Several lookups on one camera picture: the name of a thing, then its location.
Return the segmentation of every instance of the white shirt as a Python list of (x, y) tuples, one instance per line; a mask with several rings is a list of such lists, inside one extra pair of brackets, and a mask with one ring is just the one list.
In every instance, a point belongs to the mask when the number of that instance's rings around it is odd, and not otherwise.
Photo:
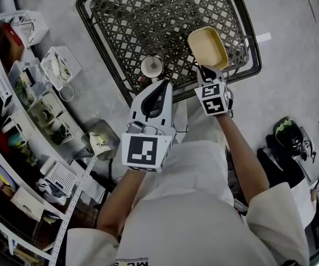
[(148, 174), (121, 242), (94, 229), (68, 231), (66, 265), (308, 265), (307, 240), (287, 183), (236, 213), (223, 147), (175, 145), (162, 173)]
[(317, 205), (316, 200), (311, 202), (310, 186), (308, 185), (307, 179), (304, 178), (298, 185), (294, 186), (291, 192), (297, 205), (302, 225), (306, 228), (316, 214)]

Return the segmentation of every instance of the metal wire rack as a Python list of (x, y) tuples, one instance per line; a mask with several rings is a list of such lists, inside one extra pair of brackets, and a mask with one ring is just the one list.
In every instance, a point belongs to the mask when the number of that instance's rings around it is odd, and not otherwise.
[(77, 0), (76, 7), (129, 105), (151, 84), (140, 71), (148, 55), (162, 58), (160, 78), (172, 82), (174, 102), (195, 95), (198, 64), (187, 37), (207, 25), (218, 31), (228, 53), (229, 65), (224, 69), (228, 83), (261, 70), (243, 0)]

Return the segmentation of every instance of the yellow bowl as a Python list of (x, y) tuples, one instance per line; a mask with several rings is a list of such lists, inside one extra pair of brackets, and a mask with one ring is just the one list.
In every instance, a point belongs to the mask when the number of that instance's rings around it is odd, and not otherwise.
[(225, 47), (218, 32), (212, 27), (203, 27), (193, 31), (188, 44), (198, 64), (224, 69), (228, 65)]

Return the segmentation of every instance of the black helmet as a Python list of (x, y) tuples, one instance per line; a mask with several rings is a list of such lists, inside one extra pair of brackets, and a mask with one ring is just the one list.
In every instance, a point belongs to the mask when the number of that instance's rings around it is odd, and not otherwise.
[(298, 125), (289, 117), (278, 121), (273, 133), (280, 144), (292, 155), (299, 155), (303, 143), (303, 135)]

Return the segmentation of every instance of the white basket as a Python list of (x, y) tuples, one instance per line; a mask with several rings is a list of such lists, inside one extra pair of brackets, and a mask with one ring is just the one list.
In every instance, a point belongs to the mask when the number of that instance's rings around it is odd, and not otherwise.
[(78, 125), (67, 112), (64, 112), (60, 116), (56, 117), (55, 120), (47, 127), (47, 133), (52, 135), (52, 133), (58, 130), (60, 125), (66, 126), (65, 128), (69, 132), (69, 134), (61, 142), (61, 144), (63, 144), (73, 139), (78, 130)]
[(26, 48), (41, 42), (49, 30), (42, 14), (35, 11), (26, 11), (20, 20), (14, 19), (14, 24), (12, 28)]
[(11, 202), (30, 218), (40, 222), (44, 212), (44, 205), (26, 191), (24, 187), (20, 186), (20, 188), (18, 188)]
[[(43, 111), (47, 109), (51, 117), (45, 118)], [(62, 112), (57, 99), (52, 93), (41, 96), (30, 109), (30, 114), (34, 117), (41, 128), (48, 126)]]
[(2, 125), (2, 129), (9, 123), (8, 119), (11, 119), (12, 123), (14, 123), (14, 126), (17, 128), (24, 140), (24, 143), (22, 143), (21, 146), (25, 145), (34, 132), (34, 129), (25, 115), (25, 112), (23, 110), (17, 110), (14, 114), (7, 117)]
[[(52, 57), (57, 54), (63, 61), (67, 70), (70, 73), (70, 77), (66, 80), (62, 77), (56, 77), (52, 68)], [(54, 85), (56, 90), (60, 91), (66, 84), (68, 84), (80, 71), (82, 70), (81, 65), (74, 57), (72, 52), (67, 46), (62, 47), (51, 47), (41, 62), (42, 68), (47, 75), (50, 82)]]
[(50, 181), (58, 189), (63, 191), (67, 197), (70, 197), (72, 188), (75, 185), (76, 176), (57, 162), (44, 179)]

